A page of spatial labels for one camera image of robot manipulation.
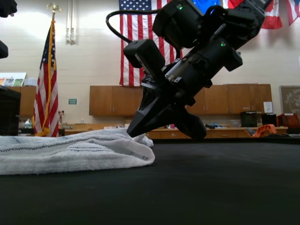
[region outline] american flag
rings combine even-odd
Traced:
[[[55,21],[49,29],[39,67],[33,124],[36,136],[58,136],[58,91],[55,58]]]
[[[138,10],[150,11],[162,8],[171,0],[119,0],[120,10]],[[120,15],[120,32],[130,40],[152,39],[156,43],[166,64],[170,64],[176,58],[175,49],[158,37],[152,31],[152,25],[155,19],[153,15]],[[121,79],[120,85],[140,86],[144,77],[142,68],[133,68],[124,56],[123,49],[127,42],[121,40]]]

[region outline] white towel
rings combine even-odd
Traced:
[[[0,175],[130,168],[153,163],[153,141],[127,128],[58,138],[0,137]]]

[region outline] black cable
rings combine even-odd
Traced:
[[[120,15],[120,14],[136,14],[136,15],[150,15],[150,14],[157,14],[159,13],[160,9],[157,10],[151,10],[151,11],[137,11],[137,10],[119,10],[119,11],[114,11],[110,14],[107,15],[106,17],[106,25],[108,26],[108,28],[112,31],[112,33],[114,33],[115,35],[117,35],[119,38],[121,38],[122,40],[126,41],[127,43],[132,42],[132,40],[129,40],[127,37],[125,37],[124,35],[120,34],[115,28],[112,27],[112,25],[109,23],[109,19],[114,16],[114,15]]]

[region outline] countertop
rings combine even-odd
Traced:
[[[216,129],[209,129],[206,128],[207,130],[244,130],[245,127],[230,127],[230,128],[216,128]],[[251,127],[253,130],[257,130],[258,127]],[[276,130],[287,130],[287,127],[276,127]],[[88,131],[93,131],[92,129],[86,130],[86,129],[66,129],[65,133],[83,133],[83,132],[88,132]],[[152,130],[151,132],[161,132],[161,131],[178,131],[178,129],[155,129]]]

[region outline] sign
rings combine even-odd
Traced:
[[[272,102],[263,102],[263,108],[265,113],[273,113]]]
[[[69,98],[69,105],[76,105],[77,99],[76,98]]]

